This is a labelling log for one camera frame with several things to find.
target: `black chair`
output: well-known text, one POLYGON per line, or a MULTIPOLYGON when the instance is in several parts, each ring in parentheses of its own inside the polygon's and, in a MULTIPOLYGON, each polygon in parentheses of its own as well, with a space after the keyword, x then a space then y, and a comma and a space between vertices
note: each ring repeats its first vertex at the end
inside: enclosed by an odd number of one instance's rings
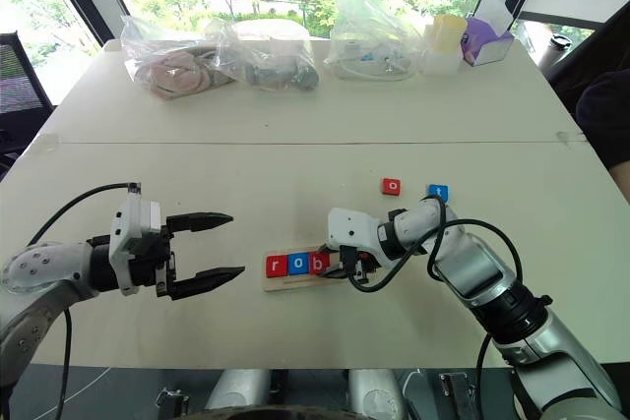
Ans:
POLYGON ((0 34, 0 175, 11 168, 52 113, 18 34, 0 34))
POLYGON ((603 73, 630 68, 630 2, 575 51, 545 71, 549 84, 575 116, 582 93, 603 73))

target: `purple box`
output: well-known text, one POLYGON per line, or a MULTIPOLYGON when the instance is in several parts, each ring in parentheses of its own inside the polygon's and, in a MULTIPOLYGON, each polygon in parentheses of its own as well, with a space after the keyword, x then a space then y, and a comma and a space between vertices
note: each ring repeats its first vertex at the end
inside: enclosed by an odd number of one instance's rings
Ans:
POLYGON ((475 17, 467 20, 469 24, 462 38, 464 59, 471 66, 478 66, 505 58, 514 36, 508 31, 497 36, 486 22, 475 17))

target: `white table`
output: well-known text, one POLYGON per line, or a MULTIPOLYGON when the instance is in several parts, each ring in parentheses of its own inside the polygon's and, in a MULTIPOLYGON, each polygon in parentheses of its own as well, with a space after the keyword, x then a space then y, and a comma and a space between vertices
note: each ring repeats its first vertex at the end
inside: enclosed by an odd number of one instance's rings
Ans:
POLYGON ((230 84, 163 101, 134 85, 117 41, 108 43, 43 132, 65 143, 469 143, 581 141, 580 130, 516 41, 504 61, 456 77, 340 81, 263 92, 230 84))
MULTIPOLYGON (((144 288, 133 297, 109 292, 73 307, 73 364, 472 366, 482 330, 444 285, 425 275, 424 258, 411 260, 376 294, 346 284, 261 289, 263 254, 323 242, 329 208, 385 216, 412 206, 431 182, 451 186, 459 216, 485 219, 512 237, 526 284, 554 298, 556 313, 599 361, 630 360, 630 327, 619 323, 630 306, 630 208, 586 143, 62 144, 49 150, 35 143, 0 185, 0 256, 20 250, 79 193, 130 179, 142 181, 145 198, 159 201, 162 215, 217 210, 235 217, 211 231, 176 236, 182 277, 212 266, 246 271, 181 301, 156 299, 144 288), (402 179, 401 197, 379 193, 383 176, 402 179)), ((123 198, 114 191, 82 203, 47 239, 81 241, 106 232, 123 198)), ((487 241, 507 258, 498 240, 487 241)), ((63 336, 57 322, 35 361, 61 363, 63 336)), ((492 349, 488 365, 503 365, 492 349)))

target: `clear plastic bag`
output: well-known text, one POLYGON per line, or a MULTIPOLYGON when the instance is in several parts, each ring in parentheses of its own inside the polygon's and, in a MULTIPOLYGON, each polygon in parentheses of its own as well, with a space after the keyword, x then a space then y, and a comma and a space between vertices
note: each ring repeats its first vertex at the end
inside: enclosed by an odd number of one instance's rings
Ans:
POLYGON ((120 42, 134 83, 170 99, 231 82, 213 67, 217 45, 211 40, 164 30, 130 16, 122 19, 120 42))
POLYGON ((418 71, 422 38, 380 0, 337 0, 324 64, 341 78, 399 81, 418 71))
POLYGON ((312 90, 319 83, 310 35, 291 20, 210 23, 206 38, 217 42, 214 67, 239 82, 264 90, 312 90))

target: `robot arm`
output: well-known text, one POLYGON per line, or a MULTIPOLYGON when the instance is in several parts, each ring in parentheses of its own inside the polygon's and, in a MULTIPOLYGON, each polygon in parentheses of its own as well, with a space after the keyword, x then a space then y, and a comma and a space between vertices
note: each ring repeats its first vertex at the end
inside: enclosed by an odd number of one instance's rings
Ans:
POLYGON ((161 225, 159 204, 143 201, 133 187, 109 235, 74 244, 35 244, 13 256, 0 284, 0 388, 10 390, 18 381, 54 320, 76 302, 117 288, 131 295, 140 285, 154 285, 158 297, 177 300, 237 277, 243 267, 205 270, 178 281, 170 251, 175 232, 229 221, 229 215, 198 212, 169 216, 161 225))
MULTIPOLYGON (((446 220, 456 220, 448 208, 446 220)), ((430 252, 439 223, 440 203, 435 199, 423 200, 412 210, 390 212, 386 222, 358 211, 332 209, 326 246, 340 251, 345 275, 353 283, 365 282, 377 266, 395 269, 423 235, 433 234, 419 251, 430 252)), ((593 397, 621 409, 607 373, 547 307, 550 299, 534 297, 480 238, 457 222, 444 232, 434 271, 515 368, 520 388, 515 392, 530 418, 570 397, 593 397)))

